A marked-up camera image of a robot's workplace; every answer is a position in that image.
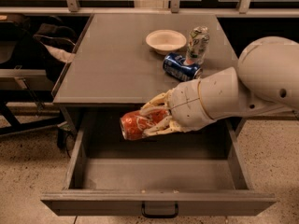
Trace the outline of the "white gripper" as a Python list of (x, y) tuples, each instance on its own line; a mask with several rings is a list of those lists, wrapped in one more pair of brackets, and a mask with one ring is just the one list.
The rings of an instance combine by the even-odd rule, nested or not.
[(160, 93), (139, 110), (143, 116), (165, 111), (167, 116), (146, 129), (142, 136), (198, 131), (215, 122), (203, 108), (199, 95), (199, 79), (179, 83), (174, 89)]

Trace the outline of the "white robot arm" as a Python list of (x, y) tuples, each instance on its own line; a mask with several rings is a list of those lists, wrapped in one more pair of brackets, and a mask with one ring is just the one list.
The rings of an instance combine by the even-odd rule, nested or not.
[(250, 43), (237, 67), (181, 82), (142, 106), (169, 115), (143, 132), (145, 137), (198, 131), (219, 119), (299, 109), (299, 44), (269, 36)]

